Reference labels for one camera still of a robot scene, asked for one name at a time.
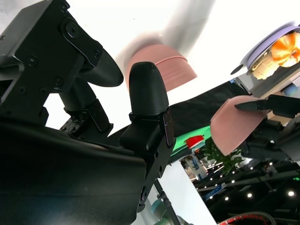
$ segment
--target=screw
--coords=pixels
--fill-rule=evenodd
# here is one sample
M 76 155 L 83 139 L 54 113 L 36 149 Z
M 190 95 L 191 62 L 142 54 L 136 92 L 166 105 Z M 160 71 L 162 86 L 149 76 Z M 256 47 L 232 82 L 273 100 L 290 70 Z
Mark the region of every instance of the screw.
M 77 38 L 79 36 L 79 29 L 77 25 L 73 22 L 68 22 L 66 25 L 67 34 L 71 38 Z
M 41 93 L 42 95 L 44 95 L 47 92 L 47 90 L 45 88 L 41 88 L 39 90 L 39 93 Z
M 65 3 L 60 4 L 60 9 L 63 13 L 66 13 L 68 10 L 68 6 Z
M 30 55 L 28 58 L 27 58 L 27 62 L 28 62 L 28 65 L 31 66 L 31 67 L 35 67 L 37 66 L 38 64 L 38 59 L 33 56 L 33 55 Z
M 54 80 L 57 86 L 62 86 L 62 84 L 64 83 L 64 80 L 60 76 L 57 76 Z
M 20 93 L 21 95 L 26 94 L 26 92 L 27 92 L 27 89 L 26 89 L 25 87 L 19 88 L 19 93 Z
M 98 59 L 100 56 L 100 52 L 98 50 L 95 51 L 95 58 Z
M 144 187 L 143 190 L 142 190 L 142 194 L 141 194 L 141 200 L 145 201 L 147 196 L 148 196 L 148 191 L 147 191 L 147 188 Z

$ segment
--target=black fabric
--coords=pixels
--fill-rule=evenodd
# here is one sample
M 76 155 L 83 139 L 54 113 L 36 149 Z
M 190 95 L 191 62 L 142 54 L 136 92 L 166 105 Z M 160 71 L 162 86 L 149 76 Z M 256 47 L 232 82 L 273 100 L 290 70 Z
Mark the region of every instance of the black fabric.
M 229 98 L 248 95 L 235 83 L 226 82 L 190 100 L 170 106 L 175 122 L 175 137 L 210 125 L 210 119 Z M 127 127 L 108 137 L 108 145 L 118 146 Z

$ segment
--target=orange object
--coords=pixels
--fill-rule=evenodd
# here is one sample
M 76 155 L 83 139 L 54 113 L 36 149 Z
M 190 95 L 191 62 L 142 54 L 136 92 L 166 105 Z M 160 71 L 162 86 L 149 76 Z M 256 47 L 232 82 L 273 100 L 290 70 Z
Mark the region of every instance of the orange object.
M 128 89 L 132 65 L 145 61 L 153 62 L 157 66 L 165 83 L 166 91 L 173 90 L 197 77 L 187 59 L 175 49 L 166 45 L 150 45 L 138 51 L 130 59 L 125 72 Z
M 300 34 L 294 32 L 278 39 L 271 48 L 274 62 L 291 67 L 300 61 Z

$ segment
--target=black metal bracket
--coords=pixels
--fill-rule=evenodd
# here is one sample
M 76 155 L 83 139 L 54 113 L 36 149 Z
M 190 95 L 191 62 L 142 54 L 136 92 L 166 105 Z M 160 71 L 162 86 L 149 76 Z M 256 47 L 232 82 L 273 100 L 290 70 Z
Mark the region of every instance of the black metal bracket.
M 85 59 L 89 62 L 91 67 L 96 67 L 100 54 L 103 51 L 103 46 L 92 39 L 71 17 L 66 17 L 60 23 L 60 30 L 65 39 L 73 45 Z
M 169 108 L 157 116 L 129 115 L 132 124 L 120 138 L 120 145 L 133 150 L 147 165 L 138 211 L 142 211 L 156 178 L 161 178 L 175 146 Z
M 60 130 L 76 138 L 100 143 L 107 138 L 113 129 L 113 124 L 109 123 L 98 99 L 84 109 L 76 111 L 65 109 L 65 111 L 71 118 Z
M 244 111 L 272 110 L 276 116 L 294 118 L 300 113 L 300 99 L 287 96 L 270 95 L 267 99 L 241 103 L 235 106 Z

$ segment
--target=ceiling light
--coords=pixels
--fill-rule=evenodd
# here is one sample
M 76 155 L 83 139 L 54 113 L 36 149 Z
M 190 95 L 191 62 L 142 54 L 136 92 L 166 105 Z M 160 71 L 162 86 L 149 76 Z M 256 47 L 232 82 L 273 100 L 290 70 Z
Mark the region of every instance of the ceiling light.
M 288 193 L 289 196 L 294 196 L 294 194 L 295 193 L 293 191 L 289 191 L 289 193 Z

